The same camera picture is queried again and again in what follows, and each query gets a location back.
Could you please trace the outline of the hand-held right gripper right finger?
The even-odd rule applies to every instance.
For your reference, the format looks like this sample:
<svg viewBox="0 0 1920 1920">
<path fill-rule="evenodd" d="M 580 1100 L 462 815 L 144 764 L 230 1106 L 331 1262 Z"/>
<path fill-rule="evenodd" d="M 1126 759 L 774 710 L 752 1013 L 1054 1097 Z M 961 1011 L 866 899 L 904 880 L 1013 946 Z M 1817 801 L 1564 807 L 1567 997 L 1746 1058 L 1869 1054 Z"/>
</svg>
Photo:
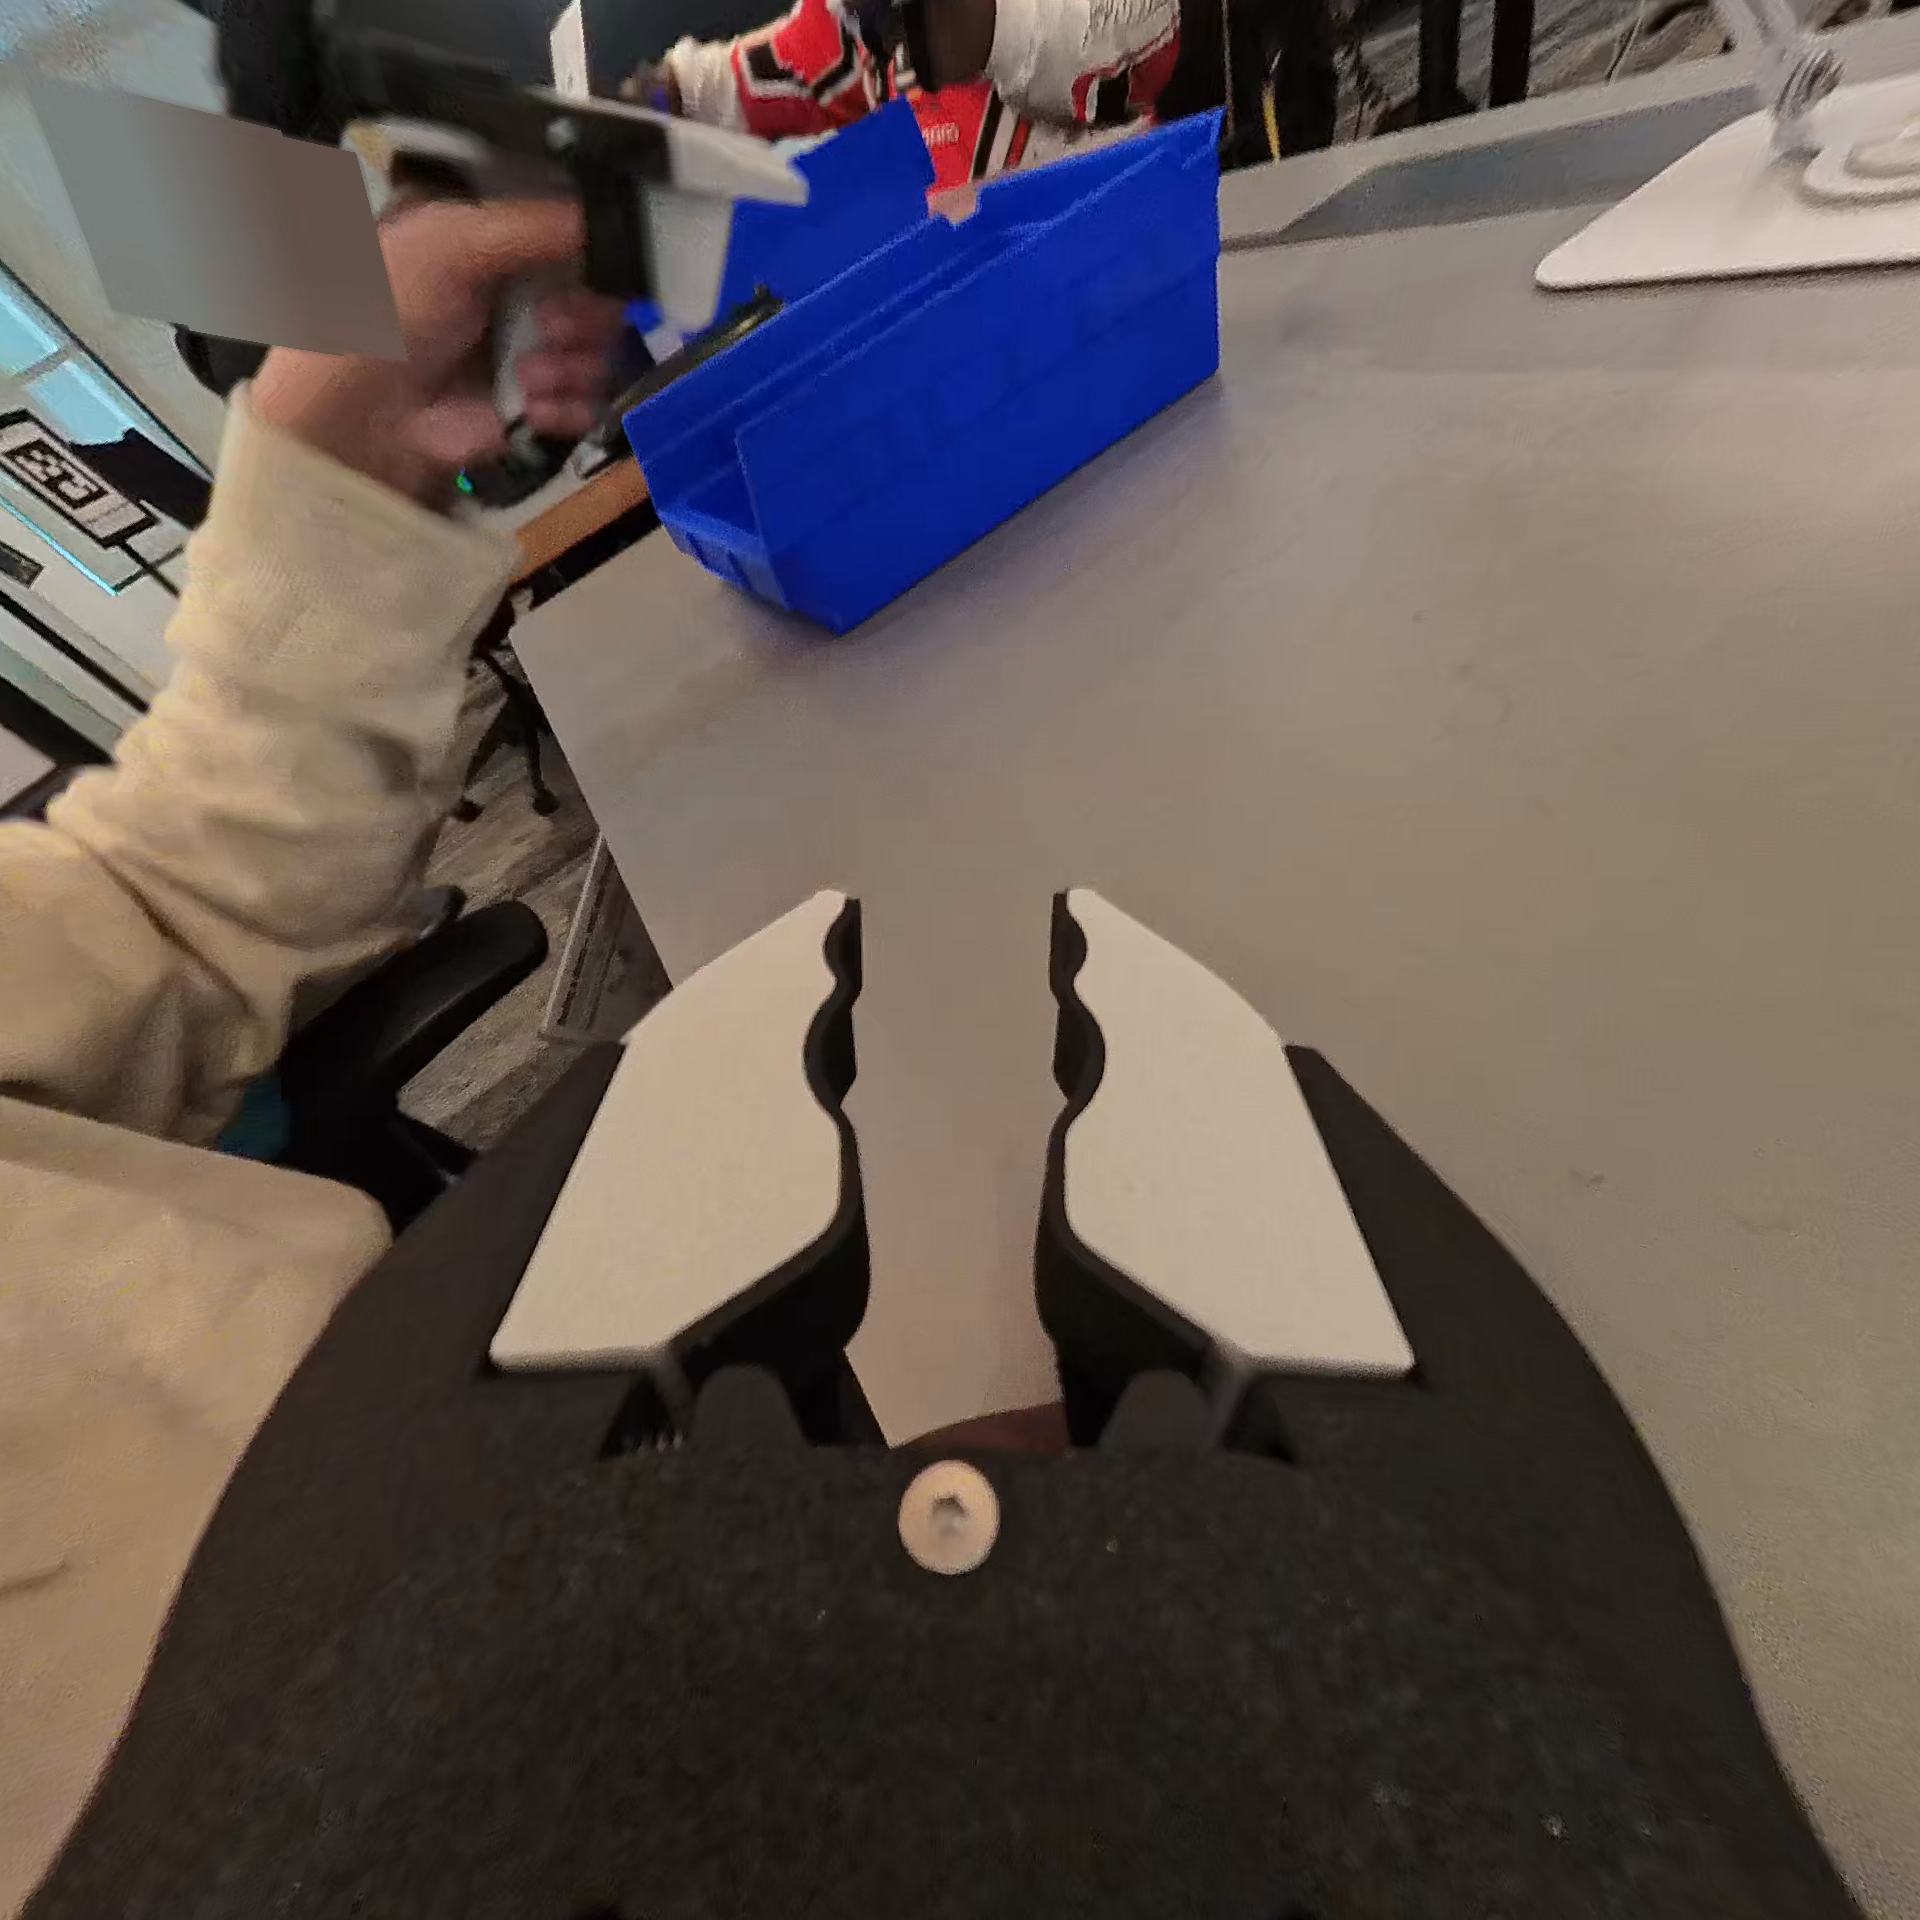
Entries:
<svg viewBox="0 0 1920 1920">
<path fill-rule="evenodd" d="M 1274 1028 L 1088 886 L 1051 900 L 1035 1301 L 1074 1443 L 1148 1373 L 1226 1438 L 1273 1378 L 1409 1382 L 1419 1358 Z"/>
</svg>

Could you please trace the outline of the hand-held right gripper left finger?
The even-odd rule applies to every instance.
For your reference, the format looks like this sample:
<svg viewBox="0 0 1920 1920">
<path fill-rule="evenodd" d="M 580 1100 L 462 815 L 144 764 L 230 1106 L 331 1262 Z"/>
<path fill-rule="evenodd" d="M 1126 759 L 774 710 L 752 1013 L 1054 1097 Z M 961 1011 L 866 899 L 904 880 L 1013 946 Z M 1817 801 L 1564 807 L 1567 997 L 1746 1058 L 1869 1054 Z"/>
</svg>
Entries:
<svg viewBox="0 0 1920 1920">
<path fill-rule="evenodd" d="M 824 888 L 628 1029 L 493 1331 L 497 1373 L 624 1373 L 682 1432 L 717 1373 L 761 1370 L 809 1439 L 875 1439 L 851 1361 L 871 1284 L 859 988 L 859 900 Z"/>
</svg>

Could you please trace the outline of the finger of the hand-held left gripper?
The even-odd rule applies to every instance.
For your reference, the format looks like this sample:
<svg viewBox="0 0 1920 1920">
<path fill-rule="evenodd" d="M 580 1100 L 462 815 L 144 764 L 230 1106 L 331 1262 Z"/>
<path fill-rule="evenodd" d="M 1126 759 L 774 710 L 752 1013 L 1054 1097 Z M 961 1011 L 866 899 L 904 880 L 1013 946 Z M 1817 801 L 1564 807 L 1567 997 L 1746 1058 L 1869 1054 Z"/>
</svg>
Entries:
<svg viewBox="0 0 1920 1920">
<path fill-rule="evenodd" d="M 669 116 L 665 173 L 636 191 L 648 301 L 669 327 L 721 314 L 741 207 L 802 210 L 811 182 L 777 145 Z"/>
</svg>

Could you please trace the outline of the blue plastic bin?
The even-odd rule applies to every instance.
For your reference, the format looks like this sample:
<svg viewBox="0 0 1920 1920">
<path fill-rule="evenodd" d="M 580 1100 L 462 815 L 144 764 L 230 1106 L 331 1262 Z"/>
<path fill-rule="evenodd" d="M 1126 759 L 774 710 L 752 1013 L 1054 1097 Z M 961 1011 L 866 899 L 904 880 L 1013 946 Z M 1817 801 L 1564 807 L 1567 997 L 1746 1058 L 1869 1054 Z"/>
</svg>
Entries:
<svg viewBox="0 0 1920 1920">
<path fill-rule="evenodd" d="M 806 180 L 809 199 L 744 199 L 734 207 L 718 319 L 762 291 L 781 304 L 802 301 L 928 216 L 932 156 L 905 100 L 789 154 L 789 160 Z"/>
<path fill-rule="evenodd" d="M 846 637 L 1218 369 L 1218 112 L 928 214 L 627 411 L 658 523 Z"/>
</svg>

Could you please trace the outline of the person's left forearm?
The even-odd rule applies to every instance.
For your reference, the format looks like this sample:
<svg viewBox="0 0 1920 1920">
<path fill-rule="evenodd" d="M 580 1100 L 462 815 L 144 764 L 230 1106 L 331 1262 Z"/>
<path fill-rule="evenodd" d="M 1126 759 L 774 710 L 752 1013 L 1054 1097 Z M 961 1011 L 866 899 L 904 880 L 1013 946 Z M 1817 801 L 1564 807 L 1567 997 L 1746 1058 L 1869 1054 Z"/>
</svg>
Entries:
<svg viewBox="0 0 1920 1920">
<path fill-rule="evenodd" d="M 170 682 L 3 837 L 5 1166 L 120 1132 L 213 1142 L 303 997 L 410 920 L 451 807 L 472 640 L 513 540 L 228 409 Z"/>
</svg>

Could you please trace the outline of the laminated paper sign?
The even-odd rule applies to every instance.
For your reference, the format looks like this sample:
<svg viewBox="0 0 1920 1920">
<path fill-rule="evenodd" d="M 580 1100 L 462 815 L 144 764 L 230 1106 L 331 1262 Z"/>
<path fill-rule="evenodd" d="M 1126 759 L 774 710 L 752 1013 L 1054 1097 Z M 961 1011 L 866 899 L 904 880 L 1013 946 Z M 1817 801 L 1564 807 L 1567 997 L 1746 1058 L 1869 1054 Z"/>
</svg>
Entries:
<svg viewBox="0 0 1920 1920">
<path fill-rule="evenodd" d="M 542 1039 L 561 1047 L 620 1043 L 673 983 L 604 837 L 564 938 L 542 1014 Z"/>
</svg>

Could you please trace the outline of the black jacket with yellow trim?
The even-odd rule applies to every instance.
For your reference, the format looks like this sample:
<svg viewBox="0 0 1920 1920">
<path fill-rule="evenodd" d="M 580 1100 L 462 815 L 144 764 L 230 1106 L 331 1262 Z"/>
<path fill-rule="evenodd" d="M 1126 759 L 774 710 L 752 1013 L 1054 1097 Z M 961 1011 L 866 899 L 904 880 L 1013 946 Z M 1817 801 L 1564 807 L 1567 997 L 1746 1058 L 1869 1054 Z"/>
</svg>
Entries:
<svg viewBox="0 0 1920 1920">
<path fill-rule="evenodd" d="M 1331 3 L 1182 3 L 1182 54 L 1160 116 L 1218 109 L 1221 173 L 1331 149 L 1337 120 Z"/>
</svg>

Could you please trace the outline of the black white printed marker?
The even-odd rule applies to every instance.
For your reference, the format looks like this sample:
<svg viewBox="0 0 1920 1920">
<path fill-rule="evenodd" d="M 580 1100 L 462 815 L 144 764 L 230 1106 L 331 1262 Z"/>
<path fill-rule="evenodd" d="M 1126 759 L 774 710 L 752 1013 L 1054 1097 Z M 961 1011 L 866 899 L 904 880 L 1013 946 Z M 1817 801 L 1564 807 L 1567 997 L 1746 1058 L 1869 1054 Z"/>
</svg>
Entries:
<svg viewBox="0 0 1920 1920">
<path fill-rule="evenodd" d="M 109 484 L 31 412 L 3 418 L 3 473 L 96 546 L 132 546 L 160 529 L 159 515 Z"/>
</svg>

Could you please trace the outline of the person's cream sweatshirt torso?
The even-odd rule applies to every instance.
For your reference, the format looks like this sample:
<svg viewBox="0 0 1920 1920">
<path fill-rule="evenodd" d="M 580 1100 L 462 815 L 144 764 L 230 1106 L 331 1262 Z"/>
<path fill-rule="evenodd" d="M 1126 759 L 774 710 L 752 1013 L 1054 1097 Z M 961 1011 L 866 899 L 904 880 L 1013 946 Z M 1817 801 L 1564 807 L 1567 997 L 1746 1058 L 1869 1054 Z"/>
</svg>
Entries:
<svg viewBox="0 0 1920 1920">
<path fill-rule="evenodd" d="M 388 1246 L 352 1188 L 5 1100 L 5 1916 L 96 1792 L 243 1451 Z"/>
</svg>

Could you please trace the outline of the white metal stand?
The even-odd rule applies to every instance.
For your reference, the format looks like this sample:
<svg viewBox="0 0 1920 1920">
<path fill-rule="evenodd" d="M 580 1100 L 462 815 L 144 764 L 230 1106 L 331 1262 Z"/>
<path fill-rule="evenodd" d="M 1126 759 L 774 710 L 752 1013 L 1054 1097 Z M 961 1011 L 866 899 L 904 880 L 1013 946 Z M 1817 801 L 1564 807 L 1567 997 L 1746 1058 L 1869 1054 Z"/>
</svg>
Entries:
<svg viewBox="0 0 1920 1920">
<path fill-rule="evenodd" d="M 1717 3 L 1761 109 L 1544 254 L 1552 295 L 1919 265 L 1919 80 L 1847 82 L 1786 3 Z"/>
</svg>

